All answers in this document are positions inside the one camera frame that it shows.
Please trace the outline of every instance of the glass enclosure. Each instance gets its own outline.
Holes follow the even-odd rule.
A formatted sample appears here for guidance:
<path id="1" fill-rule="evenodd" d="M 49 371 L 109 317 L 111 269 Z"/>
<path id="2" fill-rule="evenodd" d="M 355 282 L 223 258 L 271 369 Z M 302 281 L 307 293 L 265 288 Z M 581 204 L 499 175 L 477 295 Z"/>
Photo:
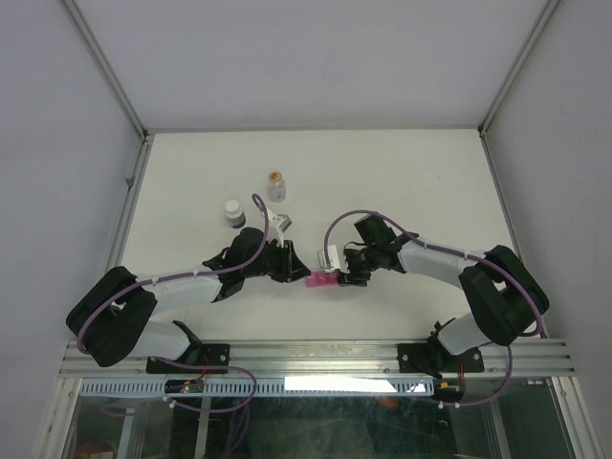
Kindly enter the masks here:
<path id="1" fill-rule="evenodd" d="M 471 380 L 466 397 L 498 380 Z M 234 397 L 182 398 L 232 407 Z M 64 458 L 407 459 L 574 457 L 549 382 L 513 380 L 495 402 L 440 409 L 419 397 L 255 397 L 201 414 L 161 399 L 79 397 Z"/>

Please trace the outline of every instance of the white wall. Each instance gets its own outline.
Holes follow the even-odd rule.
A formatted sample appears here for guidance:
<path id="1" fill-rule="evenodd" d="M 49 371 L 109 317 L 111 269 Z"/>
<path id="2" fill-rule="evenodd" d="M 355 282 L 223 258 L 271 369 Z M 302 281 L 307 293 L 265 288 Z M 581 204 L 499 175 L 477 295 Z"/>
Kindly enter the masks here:
<path id="1" fill-rule="evenodd" d="M 149 128 L 476 127 L 544 0 L 77 0 Z"/>
<path id="2" fill-rule="evenodd" d="M 58 2 L 3 1 L 0 56 L 0 455 L 26 458 L 137 143 Z"/>
<path id="3" fill-rule="evenodd" d="M 497 118 L 493 160 L 519 245 L 549 294 L 612 454 L 612 3 L 561 2 Z"/>

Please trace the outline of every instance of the white tabletop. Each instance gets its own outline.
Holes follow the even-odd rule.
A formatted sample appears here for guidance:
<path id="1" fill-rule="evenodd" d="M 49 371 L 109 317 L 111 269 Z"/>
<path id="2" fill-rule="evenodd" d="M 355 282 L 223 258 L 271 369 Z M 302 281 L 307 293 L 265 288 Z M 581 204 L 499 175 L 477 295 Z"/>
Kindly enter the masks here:
<path id="1" fill-rule="evenodd" d="M 267 199 L 282 172 L 283 203 Z M 158 134 L 122 263 L 134 273 L 191 269 L 228 246 L 224 203 L 237 199 L 247 226 L 263 228 L 257 192 L 293 225 L 300 259 L 318 268 L 323 235 L 341 213 L 374 209 L 431 241 L 468 250 L 511 245 L 475 130 Z M 359 240 L 356 218 L 331 243 Z M 248 279 L 218 303 L 156 315 L 183 320 L 202 339 L 418 339 L 436 320 L 469 310 L 463 292 L 423 276 L 378 271 L 367 288 L 308 289 Z"/>

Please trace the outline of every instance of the pink sponge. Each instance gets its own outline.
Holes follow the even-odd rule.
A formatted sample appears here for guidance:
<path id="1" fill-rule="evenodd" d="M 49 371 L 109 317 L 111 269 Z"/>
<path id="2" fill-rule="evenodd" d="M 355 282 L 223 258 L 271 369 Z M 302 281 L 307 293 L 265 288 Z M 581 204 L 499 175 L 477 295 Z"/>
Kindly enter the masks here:
<path id="1" fill-rule="evenodd" d="M 325 270 L 313 271 L 311 275 L 306 277 L 306 286 L 320 287 L 321 285 L 338 285 L 339 276 L 339 270 L 335 270 L 333 273 L 326 273 Z"/>

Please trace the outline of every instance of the glass vial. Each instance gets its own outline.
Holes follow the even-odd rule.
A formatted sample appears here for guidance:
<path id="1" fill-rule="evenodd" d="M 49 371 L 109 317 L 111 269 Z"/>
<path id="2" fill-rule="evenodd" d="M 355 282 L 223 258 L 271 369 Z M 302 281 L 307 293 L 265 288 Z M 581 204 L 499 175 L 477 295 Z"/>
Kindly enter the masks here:
<path id="1" fill-rule="evenodd" d="M 247 217 L 242 206 L 233 199 L 226 202 L 226 218 L 232 228 L 242 228 L 247 223 Z"/>
<path id="2" fill-rule="evenodd" d="M 283 179 L 283 174 L 278 171 L 268 176 L 268 196 L 273 203 L 280 203 L 284 201 L 285 196 L 287 196 L 285 179 Z"/>

